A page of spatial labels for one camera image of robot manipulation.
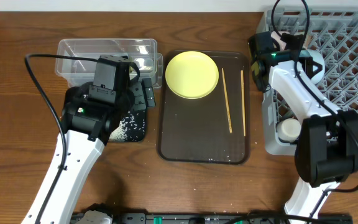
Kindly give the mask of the white cup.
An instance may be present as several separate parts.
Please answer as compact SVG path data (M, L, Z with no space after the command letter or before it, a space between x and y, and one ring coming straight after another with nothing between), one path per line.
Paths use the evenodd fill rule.
M298 139L301 124L297 119L288 118L277 124L277 134L281 142L294 142Z

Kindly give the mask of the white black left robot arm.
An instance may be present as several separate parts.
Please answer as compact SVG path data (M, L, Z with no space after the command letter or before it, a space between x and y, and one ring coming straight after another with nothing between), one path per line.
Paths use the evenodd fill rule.
M69 223L88 174L111 133L128 112L155 106L148 79L128 56L101 55L94 59L94 79L71 87L58 115L37 81L27 54L26 69L52 112L59 129L55 154L23 223Z

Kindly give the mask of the rice pile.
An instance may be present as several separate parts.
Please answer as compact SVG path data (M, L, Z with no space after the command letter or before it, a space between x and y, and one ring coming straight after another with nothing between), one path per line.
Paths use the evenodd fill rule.
M146 132L146 116L144 113L128 113L122 118L118 128L110 135L110 142L140 142Z

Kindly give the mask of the yellow plate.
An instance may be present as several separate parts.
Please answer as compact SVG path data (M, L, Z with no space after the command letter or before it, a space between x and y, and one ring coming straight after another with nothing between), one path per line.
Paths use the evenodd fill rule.
M202 52L182 52L169 61L165 81L169 89L182 98L202 98L210 94L218 84L218 66L210 56Z

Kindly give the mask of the light blue bowl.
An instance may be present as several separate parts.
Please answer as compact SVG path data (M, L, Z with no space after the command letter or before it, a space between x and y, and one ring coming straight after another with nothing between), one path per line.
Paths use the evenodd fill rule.
M324 58L323 55L316 50L307 50L307 52L313 59L313 63L312 63L313 73L310 79L313 84L317 85L324 77L324 73L325 73Z

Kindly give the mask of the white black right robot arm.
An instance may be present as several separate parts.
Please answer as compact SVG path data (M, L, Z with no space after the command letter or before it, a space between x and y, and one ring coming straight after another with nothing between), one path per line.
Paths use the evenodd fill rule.
M318 223L327 197L358 171L358 114L340 109L318 90L312 79L323 76L324 59L303 48L303 35L279 38L284 48L270 32L249 38L252 78L258 90L277 91L301 126L294 154L300 178L284 206L284 220ZM357 190L358 184L346 191Z

